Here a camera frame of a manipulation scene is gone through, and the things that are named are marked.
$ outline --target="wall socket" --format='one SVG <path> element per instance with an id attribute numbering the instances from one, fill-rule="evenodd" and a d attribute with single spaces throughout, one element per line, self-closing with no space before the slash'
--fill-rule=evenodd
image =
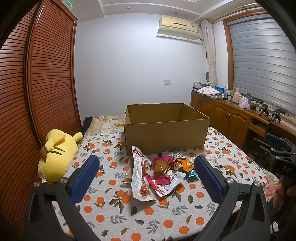
<path id="1" fill-rule="evenodd" d="M 170 80 L 163 80 L 163 85 L 170 85 Z"/>

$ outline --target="stuffed animal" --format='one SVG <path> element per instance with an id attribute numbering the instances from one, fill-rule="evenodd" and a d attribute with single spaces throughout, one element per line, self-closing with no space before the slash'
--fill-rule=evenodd
<path id="1" fill-rule="evenodd" d="M 47 184 L 58 182 L 66 173 L 78 148 L 76 142 L 83 138 L 76 133 L 71 136 L 60 130 L 53 129 L 46 136 L 46 143 L 41 148 L 41 159 L 38 164 L 38 173 L 43 182 Z"/>

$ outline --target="louvered wardrobe door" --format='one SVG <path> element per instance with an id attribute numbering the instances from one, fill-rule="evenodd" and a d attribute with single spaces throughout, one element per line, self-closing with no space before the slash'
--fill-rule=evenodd
<path id="1" fill-rule="evenodd" d="M 73 77 L 77 19 L 58 0 L 43 4 L 29 43 L 28 82 L 33 118 L 44 143 L 51 129 L 79 132 L 80 118 Z"/>
<path id="2" fill-rule="evenodd" d="M 30 189 L 38 180 L 40 160 L 23 75 L 26 41 L 36 7 L 17 24 L 0 50 L 0 212 L 19 233 L 23 232 Z"/>

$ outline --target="beige curtain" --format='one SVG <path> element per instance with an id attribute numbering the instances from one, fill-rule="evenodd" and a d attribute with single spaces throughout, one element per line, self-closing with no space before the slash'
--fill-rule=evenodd
<path id="1" fill-rule="evenodd" d="M 210 67 L 210 86 L 218 86 L 217 69 L 216 69 L 216 49 L 213 27 L 210 22 L 203 20 L 201 22 L 202 33 L 205 39 L 205 47 L 207 51 L 207 59 Z"/>

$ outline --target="human hand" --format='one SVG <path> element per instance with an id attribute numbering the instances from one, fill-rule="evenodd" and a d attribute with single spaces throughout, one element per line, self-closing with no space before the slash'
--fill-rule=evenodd
<path id="1" fill-rule="evenodd" d="M 288 196 L 296 196 L 296 185 L 292 186 L 287 190 Z M 273 208 L 276 211 L 280 211 L 282 206 L 284 205 L 284 195 L 285 195 L 285 187 L 282 184 L 282 177 L 279 179 L 279 182 L 276 186 L 276 192 L 274 195 Z"/>

